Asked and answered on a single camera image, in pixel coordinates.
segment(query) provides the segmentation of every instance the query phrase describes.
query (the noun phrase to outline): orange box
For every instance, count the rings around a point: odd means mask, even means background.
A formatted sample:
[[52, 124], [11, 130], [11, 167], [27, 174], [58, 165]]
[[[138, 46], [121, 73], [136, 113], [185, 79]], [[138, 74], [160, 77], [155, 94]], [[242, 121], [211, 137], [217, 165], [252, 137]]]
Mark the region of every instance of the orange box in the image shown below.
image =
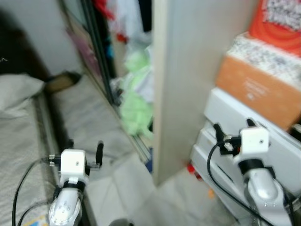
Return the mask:
[[260, 0], [249, 33], [301, 57], [301, 0]]
[[216, 85], [284, 130], [300, 118], [299, 90], [233, 56], [225, 56]]

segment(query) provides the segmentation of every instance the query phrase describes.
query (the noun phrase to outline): green cloth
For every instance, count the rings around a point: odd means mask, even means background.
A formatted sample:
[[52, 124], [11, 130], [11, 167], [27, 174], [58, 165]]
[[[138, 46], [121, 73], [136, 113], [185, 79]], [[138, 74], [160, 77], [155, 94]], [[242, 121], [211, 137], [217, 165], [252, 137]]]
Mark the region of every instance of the green cloth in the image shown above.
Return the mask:
[[144, 52], [135, 52], [125, 63], [130, 73], [123, 81], [123, 102], [120, 106], [121, 119], [130, 135], [144, 134], [152, 139], [148, 126], [153, 116], [153, 104], [147, 103], [135, 92], [135, 87], [150, 72], [150, 63]]

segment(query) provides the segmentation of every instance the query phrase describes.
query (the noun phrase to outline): pillow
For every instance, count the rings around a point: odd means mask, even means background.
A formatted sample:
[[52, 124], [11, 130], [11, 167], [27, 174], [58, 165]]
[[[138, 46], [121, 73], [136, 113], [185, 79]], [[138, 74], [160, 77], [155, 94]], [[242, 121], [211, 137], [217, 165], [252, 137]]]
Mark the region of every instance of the pillow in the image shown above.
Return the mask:
[[15, 118], [26, 115], [25, 107], [30, 98], [40, 92], [44, 82], [27, 74], [0, 76], [0, 118]]

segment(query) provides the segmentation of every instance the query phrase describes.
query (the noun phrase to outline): white wall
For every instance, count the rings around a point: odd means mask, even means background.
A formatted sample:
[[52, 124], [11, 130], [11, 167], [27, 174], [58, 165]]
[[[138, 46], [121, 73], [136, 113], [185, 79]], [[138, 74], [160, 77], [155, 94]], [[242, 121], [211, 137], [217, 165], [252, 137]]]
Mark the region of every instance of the white wall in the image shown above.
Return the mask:
[[51, 75], [63, 70], [79, 70], [76, 49], [65, 33], [56, 0], [0, 0], [21, 26]]
[[257, 0], [154, 0], [154, 180], [182, 169], [204, 126], [223, 53], [246, 31]]

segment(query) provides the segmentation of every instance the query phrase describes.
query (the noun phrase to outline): tiled floor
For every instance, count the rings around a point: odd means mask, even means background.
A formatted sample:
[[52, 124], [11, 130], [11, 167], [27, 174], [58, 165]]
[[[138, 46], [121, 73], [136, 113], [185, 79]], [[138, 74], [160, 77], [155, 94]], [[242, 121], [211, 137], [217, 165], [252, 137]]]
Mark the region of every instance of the tiled floor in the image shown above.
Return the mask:
[[93, 160], [104, 141], [103, 166], [92, 171], [87, 195], [98, 226], [129, 218], [136, 226], [230, 226], [235, 220], [209, 187], [186, 169], [160, 187], [140, 161], [110, 106], [84, 77], [74, 87], [56, 94], [75, 148]]

